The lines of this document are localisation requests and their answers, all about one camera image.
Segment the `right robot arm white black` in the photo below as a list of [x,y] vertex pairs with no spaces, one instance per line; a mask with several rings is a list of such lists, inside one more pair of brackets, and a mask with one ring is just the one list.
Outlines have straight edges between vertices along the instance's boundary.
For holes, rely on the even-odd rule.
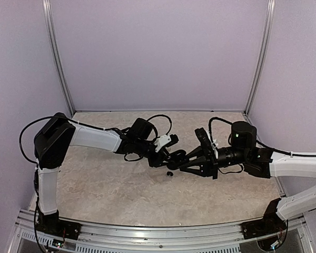
[[[241,165],[257,178],[302,177],[316,179],[316,153],[277,150],[256,139],[257,129],[244,121],[230,124],[229,146],[218,148],[212,131],[196,129],[200,146],[177,165],[180,171],[216,179],[221,168]],[[270,234],[280,221],[316,209],[316,185],[295,195],[271,201],[259,222],[259,230]]]

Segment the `black oval charging case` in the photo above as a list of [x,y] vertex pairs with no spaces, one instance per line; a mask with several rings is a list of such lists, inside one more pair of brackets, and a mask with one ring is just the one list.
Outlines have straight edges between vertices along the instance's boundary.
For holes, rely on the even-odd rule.
[[177,170],[179,166],[186,160],[186,151],[185,150],[176,150],[170,153],[165,162],[167,163],[166,167],[170,170]]

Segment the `black earbud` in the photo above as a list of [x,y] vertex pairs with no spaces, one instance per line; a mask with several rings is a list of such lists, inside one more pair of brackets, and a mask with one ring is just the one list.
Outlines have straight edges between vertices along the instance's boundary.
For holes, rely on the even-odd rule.
[[168,171],[168,172],[166,173],[166,175],[167,175],[168,177],[172,177],[172,176],[173,176],[173,172]]

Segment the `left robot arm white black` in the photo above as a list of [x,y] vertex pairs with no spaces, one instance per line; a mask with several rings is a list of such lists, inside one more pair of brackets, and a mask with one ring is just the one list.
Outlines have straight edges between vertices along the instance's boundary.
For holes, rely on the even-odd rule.
[[44,215],[42,225],[51,234],[63,230],[63,222],[54,216],[57,207],[57,178],[67,153],[72,149],[92,149],[139,159],[150,167],[160,167],[167,157],[166,147],[173,141],[169,134],[159,135],[149,120],[138,118],[127,128],[103,128],[78,122],[57,113],[34,138],[38,196],[37,208]]

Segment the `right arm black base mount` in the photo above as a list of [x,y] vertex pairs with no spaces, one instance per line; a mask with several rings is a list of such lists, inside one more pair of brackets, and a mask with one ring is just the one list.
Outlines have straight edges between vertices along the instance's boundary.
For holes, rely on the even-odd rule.
[[270,235],[272,233],[286,230],[288,225],[286,220],[282,220],[277,214],[277,205],[281,198],[272,200],[261,219],[243,222],[241,229],[245,240]]

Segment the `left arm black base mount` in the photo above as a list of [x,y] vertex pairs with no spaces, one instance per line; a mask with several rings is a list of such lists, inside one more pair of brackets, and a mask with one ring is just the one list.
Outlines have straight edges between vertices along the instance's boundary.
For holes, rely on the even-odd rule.
[[51,215],[40,213],[36,222],[36,230],[63,239],[78,240],[81,224],[59,218],[59,212]]

